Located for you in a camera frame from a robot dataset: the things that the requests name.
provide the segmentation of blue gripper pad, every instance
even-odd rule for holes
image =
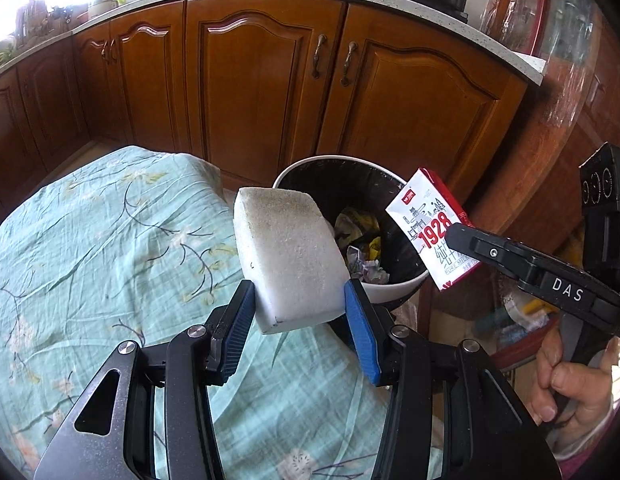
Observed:
[[[345,285],[347,323],[349,324],[350,332],[352,332],[352,339],[354,339],[354,346],[357,349],[361,369],[368,380],[375,386],[378,386],[381,381],[381,367],[379,366],[376,340],[370,323],[367,322],[363,312],[361,299],[355,290],[353,281],[349,280]]]
[[[221,345],[222,358],[219,366],[219,375],[223,383],[226,383],[227,380],[234,375],[236,368],[239,366],[245,340],[248,337],[252,319],[254,319],[254,284],[248,282],[248,280],[242,280],[229,306],[232,306],[235,300],[239,302],[239,306],[234,316],[234,321],[223,338]]]

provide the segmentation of crumpled paper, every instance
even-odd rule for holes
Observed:
[[[366,260],[363,251],[356,247],[347,248],[346,263],[351,278],[376,285],[386,285],[390,281],[390,274],[381,268],[379,260]]]

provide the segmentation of white countertop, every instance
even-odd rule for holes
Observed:
[[[92,27],[97,23],[104,22],[106,20],[110,20],[120,14],[125,14],[126,12],[130,12],[132,10],[140,9],[141,7],[148,7],[160,2],[167,2],[170,0],[136,0],[135,2],[131,2],[129,4],[125,4],[123,6],[117,7],[116,9],[110,10],[105,14],[101,14],[96,18],[90,20],[89,22],[80,25],[75,28],[71,32],[66,32],[65,34],[61,34],[51,40],[43,41],[43,43],[38,44],[37,46],[27,50],[20,56],[15,57],[10,60],[10,62],[6,63],[4,66],[0,68],[0,74],[8,70],[11,66],[18,63],[24,57],[33,54],[42,48],[54,43],[55,41],[60,41],[63,38],[67,38],[71,34],[77,34],[86,28]],[[439,12],[438,10],[432,9],[430,7],[423,6],[411,0],[358,0],[361,2],[372,3],[383,7],[389,7],[390,9],[399,10],[401,12],[405,12],[407,14],[411,14],[421,20],[426,22],[433,23],[438,27],[445,28],[450,32],[458,34],[459,36],[466,38],[466,40],[471,41],[472,43],[480,46],[481,48],[487,50],[492,55],[498,57],[499,59],[506,62],[510,65],[514,70],[520,73],[526,79],[529,79],[533,83],[537,85],[541,85],[541,81],[543,80],[543,72],[545,62],[540,59],[530,58],[527,56],[526,58],[521,57],[516,52],[512,52],[511,50],[504,47],[501,43],[492,38],[486,36],[481,31],[466,25],[465,23],[460,22],[459,20],[455,20],[454,18],[444,14],[443,12]]]

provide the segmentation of bed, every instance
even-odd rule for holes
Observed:
[[[228,303],[242,273],[222,195],[212,165],[130,146],[0,227],[0,446],[26,477],[117,343],[168,341]],[[236,374],[209,396],[229,479],[371,475],[387,391],[327,325],[263,336],[253,324]],[[158,390],[167,479],[161,402]]]

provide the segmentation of black trash bag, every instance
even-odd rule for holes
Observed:
[[[404,185],[358,160],[321,158],[292,168],[277,187],[310,195],[332,225],[346,206],[373,213],[381,229],[381,266],[390,274],[389,283],[403,283],[426,271],[408,237],[385,212]]]

